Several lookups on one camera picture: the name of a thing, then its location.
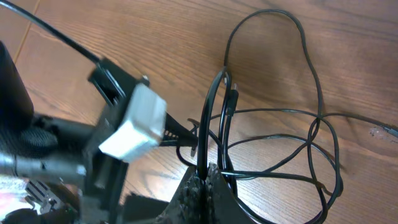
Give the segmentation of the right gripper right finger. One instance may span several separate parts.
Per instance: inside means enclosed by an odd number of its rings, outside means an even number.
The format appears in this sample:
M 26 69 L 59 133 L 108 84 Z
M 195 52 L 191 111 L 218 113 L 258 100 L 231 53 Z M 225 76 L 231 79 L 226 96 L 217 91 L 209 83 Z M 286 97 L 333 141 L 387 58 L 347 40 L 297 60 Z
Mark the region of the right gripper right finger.
M 216 164 L 210 163 L 205 180 L 205 212 L 207 223 L 216 224 L 253 224 L 238 205 L 221 171 Z

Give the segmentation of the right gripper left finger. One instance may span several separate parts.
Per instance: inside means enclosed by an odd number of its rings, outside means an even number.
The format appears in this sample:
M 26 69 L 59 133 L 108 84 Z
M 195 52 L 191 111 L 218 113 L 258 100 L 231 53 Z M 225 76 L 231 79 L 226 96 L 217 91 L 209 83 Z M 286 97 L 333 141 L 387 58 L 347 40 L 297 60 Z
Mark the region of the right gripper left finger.
M 177 190 L 166 209 L 156 218 L 155 223 L 202 223 L 205 202 L 205 184 L 194 167 L 186 170 Z

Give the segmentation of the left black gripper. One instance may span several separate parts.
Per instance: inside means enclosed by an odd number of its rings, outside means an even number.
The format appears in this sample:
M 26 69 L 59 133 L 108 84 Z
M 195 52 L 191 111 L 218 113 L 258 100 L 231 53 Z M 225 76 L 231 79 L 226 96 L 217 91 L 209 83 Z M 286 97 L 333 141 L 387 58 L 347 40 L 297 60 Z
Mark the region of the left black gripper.
M 86 176 L 80 196 L 80 219 L 82 223 L 115 223 L 128 164 L 102 153 L 99 146 L 119 128 L 135 86 L 138 83 L 149 86 L 149 80 L 136 79 L 114 62 L 102 58 L 88 81 L 106 104 L 83 148 Z M 198 138 L 167 113 L 160 146 L 197 145 Z

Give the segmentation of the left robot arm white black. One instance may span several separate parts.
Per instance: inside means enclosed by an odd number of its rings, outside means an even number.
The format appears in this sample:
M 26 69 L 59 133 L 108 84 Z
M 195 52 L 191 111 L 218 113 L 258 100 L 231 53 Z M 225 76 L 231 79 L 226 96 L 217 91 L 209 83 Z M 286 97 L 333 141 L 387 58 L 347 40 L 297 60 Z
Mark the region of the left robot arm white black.
M 157 215 L 165 203 L 128 197 L 129 163 L 159 146 L 195 147 L 197 137 L 166 112 L 149 82 L 100 60 L 89 77 L 106 101 L 94 125 L 36 113 L 5 46 L 1 47 L 1 173 L 28 179 L 41 210 L 9 213 L 6 223 L 122 223 Z

